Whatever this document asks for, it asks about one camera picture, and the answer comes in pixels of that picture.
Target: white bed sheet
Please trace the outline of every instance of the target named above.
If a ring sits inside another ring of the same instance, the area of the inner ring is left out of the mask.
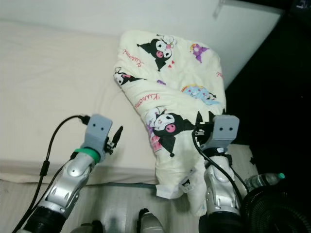
[[[94,183],[157,183],[148,133],[112,75],[119,39],[0,21],[0,179],[36,182],[56,126],[74,114],[113,120],[117,148],[90,176]],[[66,123],[55,138],[49,182],[83,142],[86,127]]]

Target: black fan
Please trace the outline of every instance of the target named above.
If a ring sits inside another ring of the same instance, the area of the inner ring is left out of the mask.
[[[287,193],[256,188],[244,199],[241,216],[248,233],[311,233],[311,222]]]

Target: mattress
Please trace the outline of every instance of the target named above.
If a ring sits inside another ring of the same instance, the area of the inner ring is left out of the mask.
[[[0,31],[0,179],[37,182],[57,125],[98,113],[113,121],[111,137],[124,130],[88,183],[157,183],[148,133],[112,78],[117,37],[9,21],[0,21]],[[61,128],[44,182],[80,147],[85,129],[78,120]]]

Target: green ring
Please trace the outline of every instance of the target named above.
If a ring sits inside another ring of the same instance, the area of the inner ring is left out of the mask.
[[[94,159],[95,164],[99,163],[100,161],[100,157],[98,153],[95,150],[92,150],[90,148],[79,148],[79,149],[76,149],[74,152],[81,152],[81,153],[91,156]]]

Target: teal bottle cap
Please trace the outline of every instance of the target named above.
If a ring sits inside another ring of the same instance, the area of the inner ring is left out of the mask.
[[[278,174],[278,177],[279,177],[280,179],[284,179],[284,178],[285,178],[285,175],[284,175],[283,173],[279,173],[279,174]]]

